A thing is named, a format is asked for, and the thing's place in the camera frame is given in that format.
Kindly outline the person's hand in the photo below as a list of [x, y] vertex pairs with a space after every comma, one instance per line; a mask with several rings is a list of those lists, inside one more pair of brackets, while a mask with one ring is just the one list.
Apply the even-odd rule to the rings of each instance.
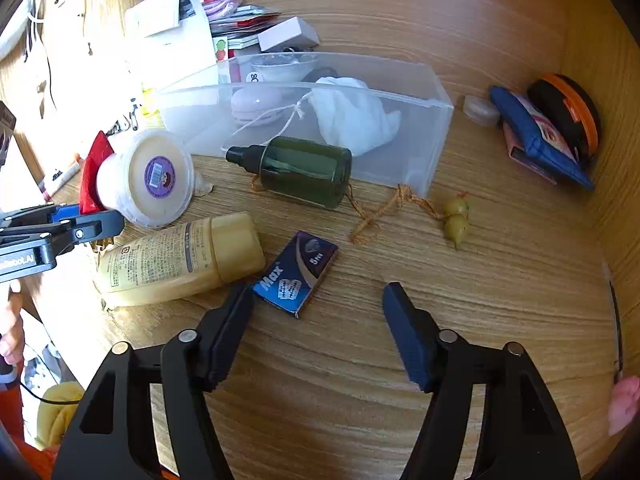
[[638, 413], [640, 378], [629, 376], [616, 382], [608, 404], [608, 434], [614, 436], [624, 430]]

